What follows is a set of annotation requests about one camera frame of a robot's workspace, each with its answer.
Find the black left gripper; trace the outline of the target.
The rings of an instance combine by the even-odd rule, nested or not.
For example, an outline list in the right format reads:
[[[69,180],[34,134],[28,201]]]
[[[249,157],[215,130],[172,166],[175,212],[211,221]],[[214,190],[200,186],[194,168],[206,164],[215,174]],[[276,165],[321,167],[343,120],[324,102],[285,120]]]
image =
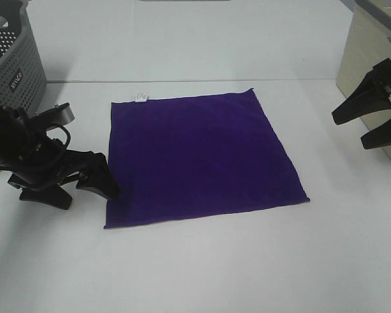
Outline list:
[[[68,210],[72,196],[60,184],[78,181],[76,188],[107,200],[117,200],[120,187],[102,153],[68,148],[71,136],[65,126],[42,126],[23,110],[18,111],[26,142],[10,166],[8,184],[22,189],[19,199]]]

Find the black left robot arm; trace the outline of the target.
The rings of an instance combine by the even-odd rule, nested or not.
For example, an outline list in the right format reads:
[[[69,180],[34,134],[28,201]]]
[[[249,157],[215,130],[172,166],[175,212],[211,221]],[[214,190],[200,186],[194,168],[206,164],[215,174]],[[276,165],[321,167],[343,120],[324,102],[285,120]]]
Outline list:
[[[74,120],[69,103],[32,117],[23,108],[0,105],[0,170],[11,172],[10,186],[21,190],[20,200],[67,210],[71,195],[62,186],[119,198],[121,189],[103,153],[68,148],[66,125]]]

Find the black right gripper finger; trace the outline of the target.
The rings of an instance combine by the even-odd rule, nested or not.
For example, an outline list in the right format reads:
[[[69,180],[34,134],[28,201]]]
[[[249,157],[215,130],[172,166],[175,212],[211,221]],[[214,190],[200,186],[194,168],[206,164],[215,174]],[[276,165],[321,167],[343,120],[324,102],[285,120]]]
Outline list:
[[[333,112],[336,125],[342,125],[369,113],[391,110],[391,87],[387,76],[391,71],[389,58],[376,64],[358,87]]]
[[[364,149],[391,146],[391,119],[361,137]]]

